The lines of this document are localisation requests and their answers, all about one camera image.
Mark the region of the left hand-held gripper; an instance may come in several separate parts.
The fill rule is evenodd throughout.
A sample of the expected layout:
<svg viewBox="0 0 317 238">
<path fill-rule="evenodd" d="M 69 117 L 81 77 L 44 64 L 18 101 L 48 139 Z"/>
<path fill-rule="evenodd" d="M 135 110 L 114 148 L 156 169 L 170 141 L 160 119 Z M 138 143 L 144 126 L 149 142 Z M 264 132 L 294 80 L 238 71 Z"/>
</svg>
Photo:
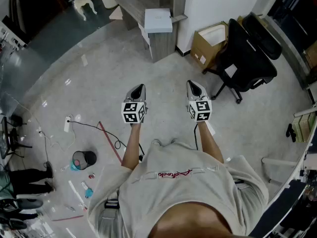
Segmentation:
<svg viewBox="0 0 317 238">
<path fill-rule="evenodd" d="M 121 115 L 124 123 L 139 124 L 143 122 L 146 113 L 146 87 L 139 84 L 128 91 L 121 103 Z"/>
</svg>

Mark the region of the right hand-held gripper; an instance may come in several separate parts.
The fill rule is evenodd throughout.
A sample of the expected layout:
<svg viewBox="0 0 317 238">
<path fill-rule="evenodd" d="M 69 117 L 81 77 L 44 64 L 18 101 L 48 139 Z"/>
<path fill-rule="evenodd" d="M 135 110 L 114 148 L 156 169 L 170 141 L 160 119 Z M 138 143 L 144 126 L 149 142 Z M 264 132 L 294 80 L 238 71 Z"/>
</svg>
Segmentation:
<svg viewBox="0 0 317 238">
<path fill-rule="evenodd" d="M 196 122 L 208 121 L 212 114 L 211 99 L 206 89 L 199 83 L 186 82 L 188 105 L 186 106 L 191 118 Z"/>
</svg>

